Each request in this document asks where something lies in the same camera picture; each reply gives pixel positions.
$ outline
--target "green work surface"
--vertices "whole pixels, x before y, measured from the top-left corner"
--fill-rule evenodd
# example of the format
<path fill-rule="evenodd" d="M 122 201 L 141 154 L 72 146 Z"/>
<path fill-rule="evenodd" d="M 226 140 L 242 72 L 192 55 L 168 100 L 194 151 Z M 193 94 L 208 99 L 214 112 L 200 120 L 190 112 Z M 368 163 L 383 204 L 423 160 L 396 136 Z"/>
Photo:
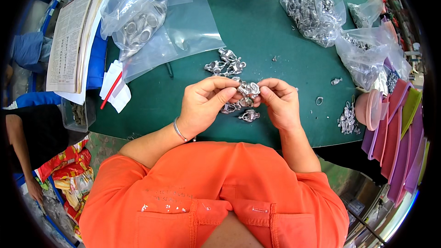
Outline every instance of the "green work surface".
<path fill-rule="evenodd" d="M 340 61 L 335 47 L 323 48 L 305 39 L 298 30 L 291 30 L 293 21 L 286 15 L 279 0 L 208 0 L 219 33 L 228 49 L 246 62 L 239 76 L 245 81 L 258 82 L 274 77 L 299 89 L 300 119 L 312 147 L 359 141 L 362 134 L 344 135 L 337 119 L 346 101 L 357 96 L 349 72 Z M 366 0 L 344 0 L 360 4 Z M 349 13 L 344 29 L 355 28 Z M 112 40 L 107 47 L 107 66 L 118 58 L 119 50 Z M 217 51 L 209 51 L 171 62 L 174 78 L 165 65 L 129 83 L 132 98 L 121 113 L 108 103 L 99 109 L 96 101 L 96 122 L 89 130 L 124 139 L 133 139 L 156 131 L 179 115 L 185 86 L 196 83 L 210 73 L 204 65 L 220 60 Z M 336 86 L 334 78 L 343 78 Z M 323 97 L 320 106 L 317 97 Z M 215 122 L 198 135 L 199 141 L 259 143 L 280 149 L 280 138 L 268 118 L 264 105 L 256 109 L 261 117 L 252 123 L 239 120 L 242 113 L 219 114 Z"/>

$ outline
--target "orange shirt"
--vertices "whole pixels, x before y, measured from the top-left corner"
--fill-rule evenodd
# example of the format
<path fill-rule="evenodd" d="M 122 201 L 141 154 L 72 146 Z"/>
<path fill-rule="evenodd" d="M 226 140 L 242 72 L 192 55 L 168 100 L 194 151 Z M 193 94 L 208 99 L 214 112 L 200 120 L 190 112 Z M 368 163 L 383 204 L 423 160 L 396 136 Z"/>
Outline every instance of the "orange shirt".
<path fill-rule="evenodd" d="M 272 148 L 196 142 L 149 170 L 100 167 L 80 219 L 87 248 L 200 247 L 234 211 L 265 247 L 343 246 L 349 218 L 324 173 L 296 174 Z"/>

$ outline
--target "silver bangle bracelet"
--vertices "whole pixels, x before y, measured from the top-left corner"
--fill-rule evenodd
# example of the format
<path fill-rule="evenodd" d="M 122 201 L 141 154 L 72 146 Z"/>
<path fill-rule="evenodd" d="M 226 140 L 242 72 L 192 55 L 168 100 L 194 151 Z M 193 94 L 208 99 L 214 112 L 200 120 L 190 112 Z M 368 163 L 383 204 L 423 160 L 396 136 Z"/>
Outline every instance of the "silver bangle bracelet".
<path fill-rule="evenodd" d="M 182 140 L 184 140 L 185 142 L 188 142 L 187 138 L 185 138 L 184 136 L 182 136 L 181 132 L 178 129 L 178 125 L 176 124 L 176 120 L 178 120 L 179 116 L 175 118 L 175 120 L 173 121 L 173 127 L 175 128 L 176 133 L 179 135 L 179 137 L 181 137 Z"/>

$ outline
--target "red straw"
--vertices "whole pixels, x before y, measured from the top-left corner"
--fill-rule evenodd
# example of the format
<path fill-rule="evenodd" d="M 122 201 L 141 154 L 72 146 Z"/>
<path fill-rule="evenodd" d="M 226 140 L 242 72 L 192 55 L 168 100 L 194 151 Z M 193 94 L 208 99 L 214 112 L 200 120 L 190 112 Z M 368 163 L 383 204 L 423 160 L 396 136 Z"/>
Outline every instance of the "red straw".
<path fill-rule="evenodd" d="M 116 78 L 115 82 L 113 83 L 112 87 L 110 88 L 109 92 L 107 93 L 107 96 L 105 97 L 103 103 L 101 104 L 101 109 L 104 108 L 104 106 L 106 105 L 107 100 L 110 97 L 110 94 L 113 92 L 113 89 L 115 89 L 116 84 L 119 82 L 119 80 L 121 79 L 121 77 L 123 76 L 123 71 L 121 71 L 121 73 L 119 73 L 118 77 Z"/>

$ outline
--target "hand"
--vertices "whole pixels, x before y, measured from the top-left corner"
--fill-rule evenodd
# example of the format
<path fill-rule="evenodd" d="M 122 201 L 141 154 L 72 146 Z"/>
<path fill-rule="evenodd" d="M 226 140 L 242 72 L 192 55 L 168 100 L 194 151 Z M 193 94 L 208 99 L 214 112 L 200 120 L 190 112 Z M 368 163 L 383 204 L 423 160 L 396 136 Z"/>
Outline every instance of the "hand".
<path fill-rule="evenodd" d="M 226 102 L 237 102 L 239 83 L 235 80 L 211 76 L 185 88 L 182 109 L 176 124 L 181 134 L 193 138 L 206 130 L 216 119 Z"/>
<path fill-rule="evenodd" d="M 257 83 L 260 95 L 254 99 L 254 107 L 260 103 L 268 107 L 273 125 L 281 131 L 290 132 L 301 128 L 299 97 L 297 90 L 283 80 L 269 78 Z"/>
<path fill-rule="evenodd" d="M 30 197 L 43 205 L 43 193 L 41 192 L 41 186 L 37 180 L 35 178 L 26 179 L 26 186 L 28 188 Z"/>

